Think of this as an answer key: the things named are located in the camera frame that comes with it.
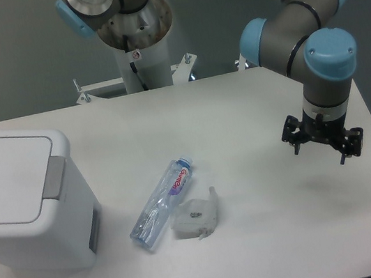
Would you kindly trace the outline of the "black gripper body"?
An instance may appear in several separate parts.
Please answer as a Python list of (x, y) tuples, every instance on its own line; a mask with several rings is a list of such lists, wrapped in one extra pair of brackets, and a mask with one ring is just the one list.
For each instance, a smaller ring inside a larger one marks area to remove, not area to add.
[(302, 130), (309, 141), (333, 144), (342, 141), (345, 136), (345, 117), (343, 114), (335, 120), (327, 121), (323, 115), (320, 118), (317, 118), (317, 115), (311, 118), (303, 111)]

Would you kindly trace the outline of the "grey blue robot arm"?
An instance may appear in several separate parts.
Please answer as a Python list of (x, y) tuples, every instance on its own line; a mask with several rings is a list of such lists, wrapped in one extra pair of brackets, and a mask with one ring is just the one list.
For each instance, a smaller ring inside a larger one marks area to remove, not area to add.
[[(345, 117), (356, 69), (356, 42), (326, 22), (346, 0), (281, 0), (274, 20), (253, 19), (243, 30), (239, 52), (249, 63), (302, 83), (301, 118), (288, 117), (282, 140), (298, 150), (313, 141), (359, 156), (361, 128)], [(166, 38), (172, 14), (163, 0), (57, 0), (55, 9), (79, 36), (98, 36), (115, 53), (128, 93), (176, 83)]]

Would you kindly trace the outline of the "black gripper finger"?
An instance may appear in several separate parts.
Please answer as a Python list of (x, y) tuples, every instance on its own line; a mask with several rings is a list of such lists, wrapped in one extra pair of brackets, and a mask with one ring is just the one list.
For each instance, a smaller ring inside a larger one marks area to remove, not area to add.
[(303, 127), (303, 122), (296, 117), (287, 116), (285, 119), (282, 141), (294, 148), (294, 154), (298, 155), (302, 144), (308, 142), (307, 132)]
[(341, 134), (330, 140), (331, 147), (340, 152), (340, 164), (348, 157), (360, 157), (363, 147), (363, 128), (344, 129)]

